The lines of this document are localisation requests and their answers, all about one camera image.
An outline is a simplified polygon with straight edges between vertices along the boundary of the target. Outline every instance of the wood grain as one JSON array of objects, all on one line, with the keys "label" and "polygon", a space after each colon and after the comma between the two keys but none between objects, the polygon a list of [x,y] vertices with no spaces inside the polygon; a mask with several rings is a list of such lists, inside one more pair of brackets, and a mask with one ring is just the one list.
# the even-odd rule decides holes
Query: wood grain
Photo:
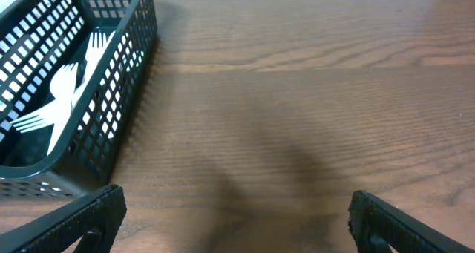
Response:
[{"label": "wood grain", "polygon": [[[475,248],[473,0],[155,5],[112,252],[355,252],[357,189]],[[0,203],[0,233],[64,204]]]},{"label": "wood grain", "polygon": [[208,73],[475,63],[473,0],[156,0],[186,22],[170,68]]}]

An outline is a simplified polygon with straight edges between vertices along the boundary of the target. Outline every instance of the wooden tabletop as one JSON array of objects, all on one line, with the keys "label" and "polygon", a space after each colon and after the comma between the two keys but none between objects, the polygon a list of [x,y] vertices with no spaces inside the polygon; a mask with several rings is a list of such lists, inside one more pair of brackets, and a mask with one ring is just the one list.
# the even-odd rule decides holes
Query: wooden tabletop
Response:
[{"label": "wooden tabletop", "polygon": [[[355,190],[475,248],[474,0],[155,0],[112,252],[356,252]],[[65,202],[0,203],[0,232]]]}]

